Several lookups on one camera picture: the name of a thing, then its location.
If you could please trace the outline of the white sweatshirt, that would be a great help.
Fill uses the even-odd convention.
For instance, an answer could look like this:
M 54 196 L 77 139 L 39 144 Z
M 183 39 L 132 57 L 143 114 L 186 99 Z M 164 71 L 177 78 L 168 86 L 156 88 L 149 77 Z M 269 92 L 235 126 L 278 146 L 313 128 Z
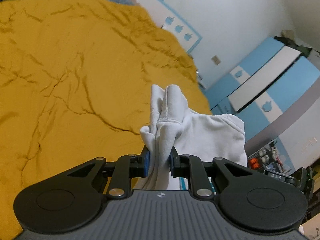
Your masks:
M 140 178 L 135 189 L 178 190 L 180 181 L 169 170 L 172 148 L 178 154 L 190 154 L 202 161 L 223 157 L 247 166 L 245 124 L 232 114 L 200 114 L 188 106 L 180 87 L 151 87 L 150 123 L 140 129 L 150 151 L 148 176 Z

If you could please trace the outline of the blue white wardrobe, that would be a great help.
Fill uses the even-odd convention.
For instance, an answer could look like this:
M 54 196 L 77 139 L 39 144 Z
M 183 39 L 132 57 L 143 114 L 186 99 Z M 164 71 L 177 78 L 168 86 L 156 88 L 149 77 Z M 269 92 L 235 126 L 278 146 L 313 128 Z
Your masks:
M 299 143 L 285 131 L 316 101 L 319 68 L 301 51 L 268 37 L 205 91 L 213 114 L 233 114 L 245 124 L 249 166 L 291 174 Z

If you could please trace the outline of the mustard yellow bedspread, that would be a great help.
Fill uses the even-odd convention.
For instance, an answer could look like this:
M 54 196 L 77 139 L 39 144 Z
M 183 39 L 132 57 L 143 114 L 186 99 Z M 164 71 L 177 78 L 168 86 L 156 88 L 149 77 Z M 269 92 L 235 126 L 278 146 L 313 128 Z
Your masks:
M 142 149 L 152 85 L 178 85 L 193 110 L 210 112 L 192 58 L 141 6 L 1 2 L 1 239 L 22 231 L 22 189 Z

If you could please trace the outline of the blue apple headboard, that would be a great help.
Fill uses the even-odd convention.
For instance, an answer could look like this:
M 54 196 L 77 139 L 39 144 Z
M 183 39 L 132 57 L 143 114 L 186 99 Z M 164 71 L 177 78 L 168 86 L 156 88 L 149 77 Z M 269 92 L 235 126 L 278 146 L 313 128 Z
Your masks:
M 146 9 L 154 23 L 171 32 L 189 54 L 202 40 L 198 31 L 169 4 L 169 0 L 137 0 Z

